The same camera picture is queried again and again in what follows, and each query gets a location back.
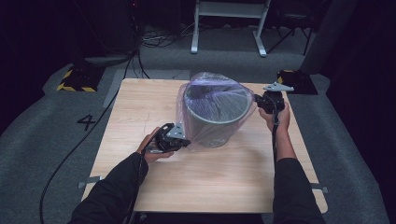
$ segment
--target gray bucket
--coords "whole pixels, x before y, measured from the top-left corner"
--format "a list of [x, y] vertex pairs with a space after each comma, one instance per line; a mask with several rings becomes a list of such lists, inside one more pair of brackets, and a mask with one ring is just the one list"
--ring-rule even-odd
[[192, 83], [183, 100], [186, 134], [204, 147], [226, 144], [252, 104], [250, 91], [231, 79]]

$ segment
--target black chair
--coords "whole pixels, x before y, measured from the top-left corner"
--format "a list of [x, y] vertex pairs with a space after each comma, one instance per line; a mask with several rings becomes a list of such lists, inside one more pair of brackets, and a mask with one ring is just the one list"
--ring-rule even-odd
[[[270, 53], [299, 28], [307, 38], [303, 53], [305, 56], [312, 32], [314, 29], [318, 29], [329, 2], [329, 0], [275, 0], [270, 6], [274, 15], [271, 18], [270, 26], [277, 29], [281, 39], [267, 53]], [[290, 31], [282, 36], [279, 32], [280, 27], [287, 27]], [[308, 35], [304, 31], [306, 29], [309, 29]]]

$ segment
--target hand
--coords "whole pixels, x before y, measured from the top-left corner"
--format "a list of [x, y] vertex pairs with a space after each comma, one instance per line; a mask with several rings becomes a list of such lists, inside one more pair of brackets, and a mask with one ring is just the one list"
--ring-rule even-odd
[[[267, 127], [270, 131], [274, 129], [273, 115], [267, 114], [264, 109], [259, 108], [259, 113], [262, 118], [267, 122]], [[277, 127], [278, 131], [287, 131], [290, 124], [290, 106], [289, 103], [285, 102], [285, 108], [279, 112], [278, 114], [279, 126]]]
[[[143, 141], [140, 143], [139, 148], [137, 149], [136, 152], [139, 154], [142, 154], [142, 150], [144, 147], [148, 144], [149, 140], [154, 136], [154, 134], [159, 130], [159, 127], [156, 127], [151, 134], [146, 135], [146, 137], [143, 139]], [[174, 154], [173, 151], [171, 152], [166, 152], [166, 153], [149, 153], [149, 151], [146, 151], [145, 153], [145, 160], [147, 163], [154, 162], [160, 158], [169, 158]]]

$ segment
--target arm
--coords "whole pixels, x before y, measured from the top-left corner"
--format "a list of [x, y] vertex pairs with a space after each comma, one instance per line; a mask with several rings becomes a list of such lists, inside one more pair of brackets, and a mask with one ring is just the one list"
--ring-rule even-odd
[[143, 147], [157, 130], [145, 137], [135, 153], [114, 167], [105, 179], [95, 184], [88, 197], [73, 211], [69, 223], [122, 223], [132, 199], [138, 192], [138, 186], [148, 173], [148, 162], [173, 155], [173, 152], [146, 153], [142, 160]]
[[[270, 131], [274, 128], [272, 115], [259, 109]], [[273, 203], [274, 223], [325, 223], [311, 185], [303, 167], [297, 160], [289, 137], [290, 107], [278, 115], [279, 126], [276, 130], [276, 170]]]

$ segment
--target gray carpet floor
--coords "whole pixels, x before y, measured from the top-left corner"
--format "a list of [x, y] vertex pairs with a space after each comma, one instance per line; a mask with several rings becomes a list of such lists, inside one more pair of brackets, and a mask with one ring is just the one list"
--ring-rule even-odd
[[[267, 48], [279, 39], [262, 33]], [[276, 72], [298, 69], [304, 60], [304, 36], [296, 32], [266, 58], [260, 57], [251, 28], [205, 30], [198, 53], [190, 54], [191, 35], [165, 48], [141, 47], [141, 60], [151, 78], [184, 79], [199, 72], [223, 74], [240, 82], [272, 83]], [[98, 92], [56, 91], [71, 64], [54, 73], [45, 96], [26, 109], [0, 139], [0, 223], [39, 223], [39, 200], [50, 175], [87, 133], [77, 121], [98, 120], [115, 94], [126, 63], [108, 67]], [[134, 58], [127, 77], [142, 77]], [[325, 194], [328, 223], [389, 223], [377, 183], [334, 111], [325, 92], [330, 81], [311, 76], [318, 95], [289, 95], [319, 182]], [[79, 203], [78, 182], [89, 177], [111, 107], [92, 133], [53, 178], [44, 201], [46, 223], [65, 223]], [[272, 214], [262, 215], [272, 223]]]

